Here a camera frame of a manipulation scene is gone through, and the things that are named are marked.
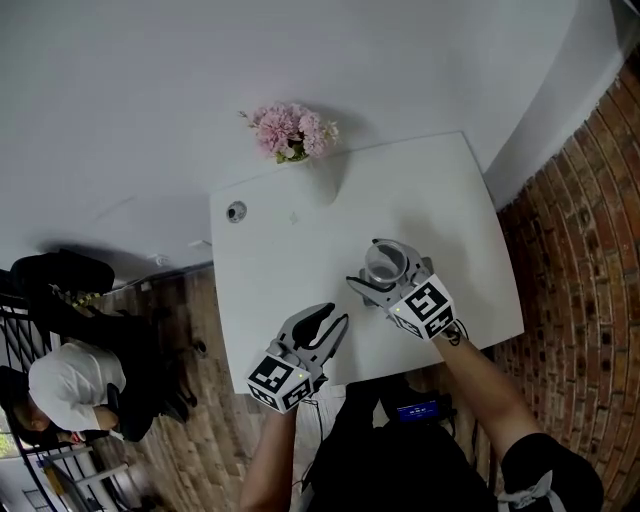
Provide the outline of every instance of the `white table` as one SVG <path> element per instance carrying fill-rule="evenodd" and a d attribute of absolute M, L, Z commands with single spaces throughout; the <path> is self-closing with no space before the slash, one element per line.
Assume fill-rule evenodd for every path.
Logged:
<path fill-rule="evenodd" d="M 327 163 L 342 181 L 327 208 L 308 205 L 296 168 L 211 196 L 218 301 L 237 393 L 248 392 L 245 372 L 284 320 L 321 302 L 335 302 L 351 322 L 325 365 L 331 385 L 442 360 L 432 343 L 395 327 L 380 308 L 365 308 L 345 282 L 358 275 L 372 238 L 395 239 L 432 258 L 479 348 L 523 332 L 502 231 L 461 134 L 377 146 Z M 226 210 L 237 200 L 247 216 L 232 224 Z"/>

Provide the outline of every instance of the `vase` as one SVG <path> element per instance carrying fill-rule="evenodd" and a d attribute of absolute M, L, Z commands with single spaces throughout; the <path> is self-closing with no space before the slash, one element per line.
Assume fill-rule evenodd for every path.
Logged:
<path fill-rule="evenodd" d="M 335 176 L 325 160 L 307 157 L 299 162 L 288 162 L 288 166 L 294 168 L 297 188 L 310 205 L 326 207 L 335 201 Z"/>

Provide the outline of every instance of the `cable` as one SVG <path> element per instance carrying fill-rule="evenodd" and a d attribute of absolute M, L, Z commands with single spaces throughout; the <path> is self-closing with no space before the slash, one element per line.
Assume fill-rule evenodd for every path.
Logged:
<path fill-rule="evenodd" d="M 467 328 L 462 323 L 462 320 L 459 318 L 456 320 L 456 325 L 463 331 L 464 337 L 469 339 L 469 333 L 467 332 Z"/>
<path fill-rule="evenodd" d="M 322 428 L 322 416 L 320 415 L 320 405 L 317 400 L 305 399 L 305 400 L 302 400 L 302 402 L 304 402 L 305 404 L 311 405 L 316 409 L 316 414 L 318 415 L 318 425 L 320 426 L 320 445 L 322 445 L 322 442 L 324 441 L 324 430 Z M 296 482 L 293 482 L 293 484 L 291 484 L 292 488 L 304 482 L 304 479 L 307 478 L 307 473 L 309 473 L 311 466 L 313 466 L 313 462 L 314 461 L 312 460 L 307 466 L 307 468 L 304 470 L 304 472 L 302 473 L 302 478 Z"/>

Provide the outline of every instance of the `hand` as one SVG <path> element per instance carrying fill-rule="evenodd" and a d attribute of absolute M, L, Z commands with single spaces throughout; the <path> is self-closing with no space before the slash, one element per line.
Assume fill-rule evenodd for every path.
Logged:
<path fill-rule="evenodd" d="M 117 414 L 104 405 L 94 407 L 93 411 L 96 414 L 96 419 L 98 420 L 100 430 L 111 430 L 115 428 L 120 422 Z"/>
<path fill-rule="evenodd" d="M 56 437 L 60 443 L 80 444 L 84 442 L 77 432 L 58 432 Z"/>

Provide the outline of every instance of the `sticker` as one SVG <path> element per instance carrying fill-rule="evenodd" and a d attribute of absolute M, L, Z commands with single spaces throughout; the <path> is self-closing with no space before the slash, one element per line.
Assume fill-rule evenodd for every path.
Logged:
<path fill-rule="evenodd" d="M 440 415 L 438 404 L 435 400 L 423 404 L 410 405 L 409 407 L 399 407 L 397 410 L 400 421 L 403 422 L 434 418 Z"/>
<path fill-rule="evenodd" d="M 249 386 L 249 389 L 251 390 L 251 394 L 254 396 L 254 398 L 257 398 L 263 404 L 268 405 L 272 409 L 279 410 L 278 404 L 276 404 L 276 401 L 272 396 L 267 395 L 263 391 L 260 391 L 259 389 L 256 389 L 253 386 Z"/>
<path fill-rule="evenodd" d="M 404 318 L 400 318 L 399 316 L 394 315 L 394 317 L 398 321 L 398 325 L 400 327 L 409 331 L 411 334 L 417 336 L 418 338 L 422 338 L 422 334 L 420 334 L 420 329 L 418 329 L 415 325 L 413 325 L 411 322 L 406 321 Z"/>
<path fill-rule="evenodd" d="M 451 311 L 451 306 L 449 306 L 448 308 L 443 309 L 436 318 L 424 326 L 427 331 L 427 336 L 429 336 L 429 338 L 433 338 L 444 330 L 444 328 L 451 322 L 453 322 L 453 312 Z"/>
<path fill-rule="evenodd" d="M 286 407 L 287 410 L 291 409 L 294 405 L 300 402 L 300 400 L 302 400 L 309 393 L 311 393 L 311 384 L 309 383 L 309 379 L 307 379 L 302 384 L 300 384 L 297 388 L 292 389 L 282 397 L 284 406 Z"/>
<path fill-rule="evenodd" d="M 293 367 L 267 356 L 247 380 L 275 394 L 289 378 L 291 372 L 293 372 Z"/>
<path fill-rule="evenodd" d="M 420 319 L 420 322 L 425 322 L 447 303 L 447 299 L 431 282 L 427 281 L 422 288 L 416 290 L 405 302 L 409 309 Z"/>

